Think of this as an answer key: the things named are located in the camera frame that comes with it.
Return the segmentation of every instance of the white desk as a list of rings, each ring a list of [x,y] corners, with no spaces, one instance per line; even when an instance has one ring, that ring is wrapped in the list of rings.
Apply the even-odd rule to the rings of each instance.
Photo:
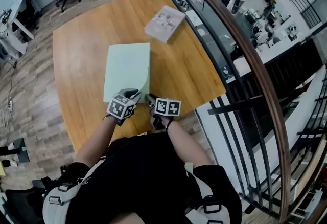
[[[192,22],[192,24],[194,25],[194,27],[197,27],[199,25],[202,25],[202,21],[200,20],[200,18],[198,17],[198,15],[195,13],[195,11],[189,10],[187,12],[185,12],[186,15],[189,17],[190,21]]]
[[[20,10],[20,8],[22,7],[22,5],[24,4],[25,0],[16,0],[13,5],[11,5],[11,13],[10,13],[10,16],[9,16],[9,24],[13,24],[15,23],[26,35],[28,35],[31,39],[34,39],[34,35],[28,31],[27,28],[25,28],[23,26],[22,23],[20,23],[16,16],[18,15],[18,12]]]

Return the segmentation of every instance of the paper sheet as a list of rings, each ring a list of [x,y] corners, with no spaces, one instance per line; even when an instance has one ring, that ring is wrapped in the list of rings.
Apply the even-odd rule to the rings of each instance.
[[[109,46],[103,101],[124,88],[135,88],[144,95],[150,91],[150,44],[120,44]]]

